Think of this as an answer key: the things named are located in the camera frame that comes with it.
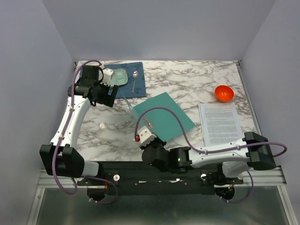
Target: spoon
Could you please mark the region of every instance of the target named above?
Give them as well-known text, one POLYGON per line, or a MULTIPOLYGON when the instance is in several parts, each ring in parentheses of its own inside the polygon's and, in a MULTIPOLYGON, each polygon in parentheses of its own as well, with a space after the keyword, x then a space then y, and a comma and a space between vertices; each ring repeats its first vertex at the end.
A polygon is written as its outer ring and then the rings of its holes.
MULTIPOLYGON (((137 70, 135 70, 133 72, 133 78, 134 78, 134 80, 136 80, 138 77, 139 77, 139 72, 137 70)), ((135 92, 135 81, 133 82, 133 87, 132 87, 132 90, 131 90, 131 93, 134 93, 134 92, 135 92)))

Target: white screw knob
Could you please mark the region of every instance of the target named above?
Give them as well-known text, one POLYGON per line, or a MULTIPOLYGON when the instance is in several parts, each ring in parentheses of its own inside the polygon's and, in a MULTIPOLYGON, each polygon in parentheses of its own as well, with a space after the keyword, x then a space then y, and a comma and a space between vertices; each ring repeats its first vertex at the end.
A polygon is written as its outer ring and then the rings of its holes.
POLYGON ((241 173, 240 173, 240 174, 238 175, 238 179, 239 179, 239 180, 242 180, 242 179, 244 179, 244 176, 243 176, 243 174, 241 174, 241 173))
POLYGON ((202 180, 207 180, 207 175, 204 174, 204 173, 202 173, 200 177, 201 177, 202 180))
POLYGON ((114 180, 114 181, 118 181, 118 180, 120 180, 120 176, 119 176, 119 175, 117 175, 117 174, 116 174, 116 175, 114 175, 114 176, 113 176, 113 180, 114 180))

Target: gray wall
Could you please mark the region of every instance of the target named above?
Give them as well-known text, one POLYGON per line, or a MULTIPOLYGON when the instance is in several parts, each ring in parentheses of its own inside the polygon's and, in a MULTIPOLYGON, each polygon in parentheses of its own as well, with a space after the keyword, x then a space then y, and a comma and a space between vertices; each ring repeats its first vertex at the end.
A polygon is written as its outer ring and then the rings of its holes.
POLYGON ((43 0, 76 59, 239 60, 274 0, 43 0))
POLYGON ((23 225, 74 64, 40 0, 1 1, 0 21, 0 224, 23 225))
POLYGON ((300 221, 300 1, 277 0, 242 60, 262 133, 286 143, 279 157, 300 221))

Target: blue placemat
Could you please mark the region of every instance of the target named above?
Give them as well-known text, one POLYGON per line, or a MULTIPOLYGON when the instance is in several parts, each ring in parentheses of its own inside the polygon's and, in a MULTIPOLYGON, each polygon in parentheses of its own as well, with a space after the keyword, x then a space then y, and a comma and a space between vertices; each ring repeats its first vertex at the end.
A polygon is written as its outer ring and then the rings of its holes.
MULTIPOLYGON (((125 69, 128 75, 128 83, 120 86, 119 90, 122 91, 123 95, 126 98, 140 98, 146 97, 146 84, 145 84, 145 75, 142 62, 133 62, 125 64, 105 64, 105 68, 109 69, 125 69), (131 93, 133 87, 133 72, 137 70, 139 77, 135 81, 135 92, 131 93)), ((118 91, 116 98, 123 98, 122 94, 118 91)))

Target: cable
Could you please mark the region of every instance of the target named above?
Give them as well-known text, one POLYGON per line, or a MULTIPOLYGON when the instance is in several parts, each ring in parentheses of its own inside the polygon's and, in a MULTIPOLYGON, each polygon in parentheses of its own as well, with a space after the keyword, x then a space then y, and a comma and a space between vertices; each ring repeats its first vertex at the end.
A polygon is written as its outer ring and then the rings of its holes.
POLYGON ((101 64, 99 65, 99 70, 102 73, 102 78, 98 81, 98 83, 101 83, 103 81, 103 79, 104 79, 103 69, 100 66, 101 66, 101 64))
POLYGON ((78 187, 77 187, 77 184, 76 184, 76 181, 74 180, 74 178, 72 177, 72 181, 73 181, 73 184, 74 184, 74 189, 73 190, 67 190, 66 188, 63 187, 63 185, 60 183, 58 177, 57 177, 57 174, 56 174, 56 169, 55 169, 55 164, 56 164, 56 156, 57 156, 57 153, 58 153, 58 149, 59 149, 59 146, 61 144, 61 141, 63 139, 63 136, 67 130, 67 127, 71 121, 71 118, 72 118, 72 114, 73 114, 73 106, 74 106, 74 86, 75 86, 75 80, 76 80, 76 77, 79 73, 79 71, 88 63, 90 62, 97 62, 99 63, 99 66, 102 65, 102 63, 98 60, 89 60, 89 61, 86 61, 85 63, 83 63, 75 72, 74 72, 74 76, 73 76, 73 79, 72 79, 72 84, 71 84, 71 107, 70 107, 70 111, 69 111, 69 115, 67 117, 67 121, 62 129, 62 132, 60 134, 60 137, 58 139, 58 142, 57 142, 57 145, 55 146, 55 149, 54 149, 54 154, 53 154, 53 158, 52 158, 52 173, 53 173, 53 177, 54 177, 54 180, 56 182, 56 184, 58 185, 58 187, 63 191, 65 192, 66 194, 68 195, 73 195, 76 193, 78 187))
POLYGON ((249 174, 249 177, 250 177, 250 179, 251 179, 251 189, 250 189, 250 191, 248 192, 248 194, 246 195, 246 197, 244 197, 244 198, 242 198, 242 199, 240 199, 240 200, 236 200, 236 201, 226 200, 226 199, 220 197, 220 200, 222 200, 222 201, 224 201, 224 202, 226 202, 226 203, 241 203, 241 202, 247 200, 247 199, 251 196, 252 191, 253 191, 253 188, 254 188, 253 177, 251 176, 251 174, 250 174, 249 171, 246 171, 246 172, 249 174))
POLYGON ((89 201, 91 201, 91 202, 93 202, 93 203, 96 203, 96 204, 100 204, 100 205, 107 205, 107 204, 111 204, 111 203, 113 203, 114 201, 117 200, 117 198, 118 198, 118 189, 117 189, 117 186, 116 186, 114 183, 112 183, 112 182, 109 181, 109 180, 102 179, 102 178, 98 178, 98 177, 86 177, 86 178, 94 179, 94 180, 99 180, 99 181, 103 181, 103 182, 108 182, 108 183, 110 183, 110 184, 114 187, 114 189, 116 190, 116 195, 115 195, 115 197, 114 197, 111 201, 108 201, 108 202, 98 202, 98 201, 95 201, 94 199, 92 199, 92 198, 90 198, 90 197, 88 196, 89 201))
MULTIPOLYGON (((155 110, 155 109, 163 109, 163 110, 167 110, 168 112, 170 112, 175 118, 176 120, 178 121, 180 127, 181 127, 181 130, 182 130, 182 133, 183 133, 183 136, 184 138, 186 139, 186 142, 187 144, 189 145, 189 147, 199 153, 202 153, 202 154, 207 154, 206 151, 202 151, 200 149, 197 149, 195 148, 188 140, 188 137, 187 137, 187 133, 186 131, 184 130, 184 127, 182 125, 182 122, 180 121, 179 117, 171 110, 171 109, 168 109, 166 107, 162 107, 162 106, 157 106, 157 107, 153 107, 153 108, 150 108, 146 111, 144 111, 140 117, 137 119, 137 122, 136 122, 136 125, 135 125, 135 137, 137 135, 137 129, 138 129, 138 126, 139 126, 139 123, 140 123, 140 120, 142 119, 142 117, 152 111, 152 110, 155 110)), ((209 151, 209 153, 220 153, 220 152, 225 152, 225 151, 232 151, 232 150, 238 150, 240 148, 248 148, 248 147, 253 147, 253 146, 258 146, 258 145, 279 145, 279 146, 282 146, 284 148, 284 150, 276 155, 273 155, 273 157, 277 157, 277 156, 281 156, 282 154, 284 154, 286 151, 287 151, 287 147, 284 145, 284 144, 281 144, 281 143, 278 143, 278 142, 259 142, 259 143, 252 143, 252 144, 245 144, 245 145, 241 145, 241 146, 234 146, 234 147, 231 147, 231 148, 226 148, 226 149, 220 149, 220 150, 215 150, 215 151, 209 151)))

